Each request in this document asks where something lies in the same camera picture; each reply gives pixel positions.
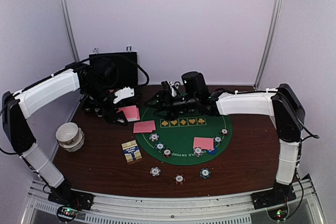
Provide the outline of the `pink playing card deck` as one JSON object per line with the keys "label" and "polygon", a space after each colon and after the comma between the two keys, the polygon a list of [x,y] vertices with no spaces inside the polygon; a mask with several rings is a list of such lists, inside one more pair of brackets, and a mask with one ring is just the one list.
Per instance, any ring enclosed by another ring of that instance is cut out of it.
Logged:
{"label": "pink playing card deck", "polygon": [[134,122],[140,120],[139,108],[136,105],[125,106],[118,110],[123,112],[128,122]]}

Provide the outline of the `pink cards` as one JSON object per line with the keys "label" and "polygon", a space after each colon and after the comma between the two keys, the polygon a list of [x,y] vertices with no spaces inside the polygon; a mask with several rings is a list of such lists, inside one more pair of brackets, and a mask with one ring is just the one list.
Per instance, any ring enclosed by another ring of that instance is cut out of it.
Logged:
{"label": "pink cards", "polygon": [[213,150],[214,139],[208,137],[194,137],[193,148],[197,147],[203,150]]}
{"label": "pink cards", "polygon": [[143,121],[143,122],[136,122],[133,126],[133,133],[152,133],[156,130],[155,121]]}

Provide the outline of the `10 chips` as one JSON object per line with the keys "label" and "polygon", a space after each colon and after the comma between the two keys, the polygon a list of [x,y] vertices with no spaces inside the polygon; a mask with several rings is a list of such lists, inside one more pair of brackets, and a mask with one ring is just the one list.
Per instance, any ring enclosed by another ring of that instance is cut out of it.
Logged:
{"label": "10 chips", "polygon": [[203,155],[203,150],[200,147],[196,147],[193,149],[193,154],[195,157],[200,157]]}
{"label": "10 chips", "polygon": [[151,142],[157,142],[160,139],[160,136],[157,133],[152,133],[149,135],[149,140]]}

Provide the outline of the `blue white 10 chip stack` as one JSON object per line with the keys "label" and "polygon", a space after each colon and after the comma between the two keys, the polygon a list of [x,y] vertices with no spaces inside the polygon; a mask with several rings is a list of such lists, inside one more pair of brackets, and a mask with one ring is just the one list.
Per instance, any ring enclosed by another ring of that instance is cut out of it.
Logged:
{"label": "blue white 10 chip stack", "polygon": [[153,177],[156,177],[156,176],[159,176],[161,174],[161,170],[160,168],[158,167],[152,167],[150,169],[150,174],[153,176]]}

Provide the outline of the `red black 100 chip stack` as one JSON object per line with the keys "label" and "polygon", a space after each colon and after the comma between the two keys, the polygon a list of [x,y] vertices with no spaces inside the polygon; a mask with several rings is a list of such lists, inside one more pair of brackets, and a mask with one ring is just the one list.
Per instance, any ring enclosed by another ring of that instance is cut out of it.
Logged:
{"label": "red black 100 chip stack", "polygon": [[174,181],[177,185],[182,185],[185,183],[185,177],[181,174],[177,174],[175,177],[174,177]]}

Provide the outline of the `blue green 50 chip stack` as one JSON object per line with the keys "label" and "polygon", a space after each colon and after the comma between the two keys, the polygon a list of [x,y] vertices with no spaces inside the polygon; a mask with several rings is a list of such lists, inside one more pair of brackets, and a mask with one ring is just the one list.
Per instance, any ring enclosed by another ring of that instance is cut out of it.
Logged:
{"label": "blue green 50 chip stack", "polygon": [[209,178],[211,175],[211,171],[208,168],[202,168],[200,171],[200,177],[203,179]]}

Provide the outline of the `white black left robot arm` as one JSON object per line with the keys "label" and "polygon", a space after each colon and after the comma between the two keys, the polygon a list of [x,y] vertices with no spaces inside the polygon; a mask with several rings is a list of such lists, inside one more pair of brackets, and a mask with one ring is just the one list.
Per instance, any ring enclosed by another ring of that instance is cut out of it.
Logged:
{"label": "white black left robot arm", "polygon": [[64,205],[71,205],[75,201],[75,192],[71,190],[70,182],[38,146],[27,119],[59,97],[80,90],[101,107],[102,117],[108,123],[127,125],[128,120],[119,111],[118,103],[133,97],[134,89],[124,87],[112,90],[103,82],[104,72],[104,69],[74,62],[22,90],[6,92],[2,97],[3,130],[13,153],[33,168]]}

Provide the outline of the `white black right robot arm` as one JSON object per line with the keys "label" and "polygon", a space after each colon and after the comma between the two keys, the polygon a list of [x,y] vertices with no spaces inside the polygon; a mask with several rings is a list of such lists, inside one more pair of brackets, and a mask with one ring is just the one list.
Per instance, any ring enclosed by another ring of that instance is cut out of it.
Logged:
{"label": "white black right robot arm", "polygon": [[210,92],[204,81],[184,80],[185,93],[171,95],[170,85],[162,82],[163,89],[145,101],[165,119],[176,119],[191,110],[209,116],[231,114],[258,114],[272,116],[280,143],[279,164],[273,189],[269,192],[272,203],[279,204],[289,196],[290,187],[300,162],[305,110],[290,85],[282,83],[264,91],[229,91],[224,88]]}

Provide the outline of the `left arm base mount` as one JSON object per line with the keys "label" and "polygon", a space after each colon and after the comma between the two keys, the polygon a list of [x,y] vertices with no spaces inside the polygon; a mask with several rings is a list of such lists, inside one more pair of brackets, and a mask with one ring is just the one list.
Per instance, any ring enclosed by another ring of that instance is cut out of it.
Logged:
{"label": "left arm base mount", "polygon": [[94,195],[71,188],[53,188],[48,200],[60,205],[67,205],[77,210],[90,210],[93,204]]}

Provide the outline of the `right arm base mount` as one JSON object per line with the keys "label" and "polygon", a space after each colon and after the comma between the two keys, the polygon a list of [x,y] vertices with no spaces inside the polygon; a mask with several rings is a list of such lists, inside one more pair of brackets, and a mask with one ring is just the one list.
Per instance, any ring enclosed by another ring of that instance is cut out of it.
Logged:
{"label": "right arm base mount", "polygon": [[283,185],[278,182],[274,182],[272,189],[251,194],[255,210],[285,204],[296,198],[292,184]]}

